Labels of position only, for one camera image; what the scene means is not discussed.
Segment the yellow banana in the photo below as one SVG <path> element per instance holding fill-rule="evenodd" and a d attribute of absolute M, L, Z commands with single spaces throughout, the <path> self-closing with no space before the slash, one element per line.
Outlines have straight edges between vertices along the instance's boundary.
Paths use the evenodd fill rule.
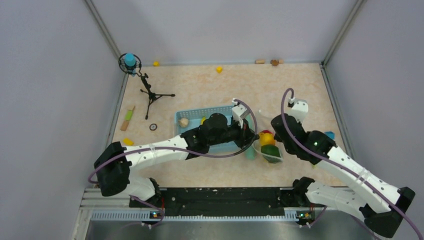
<path fill-rule="evenodd" d="M 206 117 L 205 116 L 203 116 L 202 118 L 201 118 L 201 120 L 200 120 L 200 125 L 202 125 L 203 123 L 204 123 L 204 121 L 206 120 Z"/>

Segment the orange potato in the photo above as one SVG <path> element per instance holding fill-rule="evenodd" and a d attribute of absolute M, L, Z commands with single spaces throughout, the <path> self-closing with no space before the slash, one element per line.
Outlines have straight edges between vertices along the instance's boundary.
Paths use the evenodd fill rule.
<path fill-rule="evenodd" d="M 274 135 L 269 132 L 260 132 L 259 133 L 259 144 L 261 147 L 267 146 L 267 145 L 276 145 L 276 141 L 274 139 Z"/>

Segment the green lime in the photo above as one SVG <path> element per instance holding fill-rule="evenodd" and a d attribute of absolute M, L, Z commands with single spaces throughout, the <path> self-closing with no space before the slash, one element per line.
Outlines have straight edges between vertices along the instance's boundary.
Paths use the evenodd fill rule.
<path fill-rule="evenodd" d="M 275 145 L 262 146 L 260 151 L 264 159 L 269 163 L 276 164 L 281 163 L 283 161 L 280 150 Z"/>

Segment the light blue plastic basket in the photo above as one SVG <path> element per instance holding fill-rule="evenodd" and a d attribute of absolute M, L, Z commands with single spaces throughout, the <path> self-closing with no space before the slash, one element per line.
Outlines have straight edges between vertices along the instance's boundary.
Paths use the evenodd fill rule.
<path fill-rule="evenodd" d="M 215 113 L 220 113 L 224 115 L 229 125 L 231 123 L 232 107 L 232 105 L 224 105 L 177 111 L 174 114 L 174 134 L 180 135 L 188 130 L 199 127 L 203 118 L 207 119 Z M 180 126 L 179 120 L 182 118 L 188 119 L 188 126 Z M 215 156 L 227 155 L 231 153 L 236 153 L 239 150 L 241 150 L 241 148 L 237 147 L 237 145 L 233 141 L 231 141 L 211 146 L 207 154 Z"/>

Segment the beige garlic bulb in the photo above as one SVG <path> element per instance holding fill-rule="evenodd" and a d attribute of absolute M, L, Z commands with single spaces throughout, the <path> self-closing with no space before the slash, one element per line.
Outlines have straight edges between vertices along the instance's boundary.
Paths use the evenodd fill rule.
<path fill-rule="evenodd" d="M 190 120 L 186 117 L 182 117 L 178 120 L 178 124 L 181 128 L 187 128 L 190 124 Z"/>

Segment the clear zip top bag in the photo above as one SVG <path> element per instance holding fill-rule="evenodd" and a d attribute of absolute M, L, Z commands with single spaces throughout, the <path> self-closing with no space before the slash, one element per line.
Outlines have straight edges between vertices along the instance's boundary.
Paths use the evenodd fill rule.
<path fill-rule="evenodd" d="M 272 117 L 259 109 L 255 114 L 258 136 L 254 141 L 253 149 L 269 164 L 280 164 L 283 162 L 281 144 L 275 140 L 275 131 L 271 126 Z"/>

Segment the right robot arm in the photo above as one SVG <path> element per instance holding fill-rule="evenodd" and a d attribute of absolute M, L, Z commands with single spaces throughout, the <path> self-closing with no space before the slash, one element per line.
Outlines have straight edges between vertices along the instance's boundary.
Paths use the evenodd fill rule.
<path fill-rule="evenodd" d="M 416 193 L 409 187 L 393 186 L 357 163 L 325 133 L 305 131 L 302 123 L 288 114 L 271 120 L 275 139 L 287 153 L 310 162 L 341 180 L 349 191 L 338 190 L 311 178 L 295 180 L 293 200 L 299 206 L 325 205 L 362 221 L 374 233 L 393 238 Z"/>

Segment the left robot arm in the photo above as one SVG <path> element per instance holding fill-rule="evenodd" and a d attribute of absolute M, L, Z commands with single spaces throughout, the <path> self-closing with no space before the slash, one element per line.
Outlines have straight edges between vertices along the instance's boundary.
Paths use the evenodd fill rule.
<path fill-rule="evenodd" d="M 214 113 L 203 124 L 168 140 L 138 146 L 123 146 L 119 141 L 109 144 L 93 164 L 94 183 L 103 197 L 125 193 L 154 207 L 161 198 L 159 186 L 153 178 L 133 176 L 136 170 L 170 161 L 209 158 L 212 146 L 229 142 L 240 149 L 235 152 L 238 155 L 257 138 L 246 119 L 232 119 L 228 124 L 224 115 Z"/>

